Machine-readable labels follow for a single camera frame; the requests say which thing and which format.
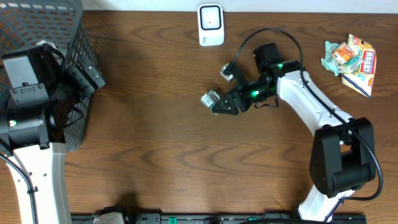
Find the teal wrapper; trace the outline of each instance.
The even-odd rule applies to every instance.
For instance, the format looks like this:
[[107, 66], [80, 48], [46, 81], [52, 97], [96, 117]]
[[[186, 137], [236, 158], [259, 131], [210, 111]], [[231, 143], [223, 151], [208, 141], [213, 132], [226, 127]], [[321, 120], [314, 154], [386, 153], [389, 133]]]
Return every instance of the teal wrapper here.
[[321, 64], [324, 66], [324, 68], [334, 72], [335, 76], [338, 76], [337, 66], [339, 66], [339, 63], [331, 56], [331, 53], [333, 53], [338, 46], [339, 44], [325, 41], [325, 58], [321, 58]]

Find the basket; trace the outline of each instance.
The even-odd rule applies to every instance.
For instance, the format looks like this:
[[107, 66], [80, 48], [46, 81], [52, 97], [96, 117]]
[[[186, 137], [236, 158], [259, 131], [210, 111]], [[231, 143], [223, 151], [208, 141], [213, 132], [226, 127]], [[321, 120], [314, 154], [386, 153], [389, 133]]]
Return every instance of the basket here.
[[[48, 40], [64, 54], [67, 65], [75, 63], [82, 55], [87, 55], [96, 63], [96, 57], [88, 42], [87, 34], [81, 23], [83, 5], [80, 0], [0, 0], [0, 55], [8, 50], [26, 45], [35, 45]], [[0, 110], [9, 103], [11, 85], [5, 69], [0, 70]], [[65, 149], [74, 151], [79, 148], [88, 118], [91, 97], [76, 104], [84, 112], [83, 118], [65, 129]], [[69, 121], [80, 115], [69, 113]]]

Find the wooden table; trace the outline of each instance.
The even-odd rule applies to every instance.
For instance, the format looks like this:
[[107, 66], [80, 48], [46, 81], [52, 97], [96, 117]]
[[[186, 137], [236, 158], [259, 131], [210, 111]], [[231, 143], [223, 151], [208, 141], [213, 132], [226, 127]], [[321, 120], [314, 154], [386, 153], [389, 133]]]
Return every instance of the wooden table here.
[[[214, 115], [200, 102], [210, 89], [229, 90], [219, 74], [241, 42], [261, 27], [279, 27], [302, 44], [317, 86], [355, 118], [374, 126], [384, 171], [382, 195], [346, 202], [339, 212], [364, 213], [369, 223], [398, 219], [398, 17], [377, 14], [225, 13], [225, 42], [198, 43], [195, 12], [85, 12], [83, 22], [106, 86], [95, 94], [81, 149], [67, 154], [70, 210], [92, 213], [115, 203], [163, 212], [293, 210], [312, 181], [312, 135], [292, 108], [251, 108], [239, 116]], [[377, 48], [372, 100], [341, 84], [320, 63], [325, 41], [348, 33]], [[255, 36], [239, 58], [251, 80], [252, 51], [276, 41], [286, 60], [295, 45], [272, 32]], [[0, 163], [0, 223], [19, 223], [11, 175]], [[357, 196], [373, 194], [377, 181]]]

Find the white wall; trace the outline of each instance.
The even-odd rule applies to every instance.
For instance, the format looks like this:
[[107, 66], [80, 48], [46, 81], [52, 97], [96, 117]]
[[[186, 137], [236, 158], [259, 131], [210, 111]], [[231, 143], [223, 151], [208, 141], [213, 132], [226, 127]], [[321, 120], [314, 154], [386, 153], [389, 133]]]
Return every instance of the white wall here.
[[398, 0], [82, 0], [85, 10], [196, 11], [219, 3], [226, 12], [398, 13]]

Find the white plastic part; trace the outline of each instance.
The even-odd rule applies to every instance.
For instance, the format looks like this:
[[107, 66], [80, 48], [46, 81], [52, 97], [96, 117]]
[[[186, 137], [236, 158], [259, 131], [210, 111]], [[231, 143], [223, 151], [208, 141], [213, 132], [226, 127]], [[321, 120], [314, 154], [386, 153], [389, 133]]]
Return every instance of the white plastic part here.
[[311, 191], [303, 203], [298, 206], [298, 212], [301, 219], [313, 220], [322, 222], [325, 217], [330, 213], [333, 207], [337, 204], [338, 199], [341, 197], [350, 196], [354, 190], [346, 190], [338, 193], [336, 197], [328, 198], [326, 195], [319, 192], [315, 185], [312, 186]]
[[[15, 149], [14, 155], [9, 159], [37, 187], [34, 195], [39, 224], [71, 224], [64, 176], [65, 145], [50, 143], [50, 148], [44, 150], [40, 150], [38, 145], [23, 147]], [[32, 209], [26, 183], [12, 167], [9, 168], [17, 189], [22, 224], [32, 224]]]
[[216, 46], [224, 43], [224, 15], [219, 4], [198, 7], [199, 44]]
[[111, 212], [95, 217], [93, 224], [124, 224], [123, 214], [120, 212]]
[[[325, 94], [311, 81], [310, 74], [304, 72], [304, 79], [308, 81], [310, 88], [325, 102], [330, 108], [334, 109], [336, 114], [348, 122], [351, 115], [342, 111], [334, 103], [332, 103]], [[322, 106], [317, 99], [304, 86], [300, 77], [300, 71], [286, 73], [284, 77], [278, 79], [278, 96], [280, 99], [286, 101], [300, 116], [300, 118], [307, 125], [311, 134], [322, 126], [329, 124], [330, 126], [340, 125], [334, 116], [332, 116], [324, 106]]]

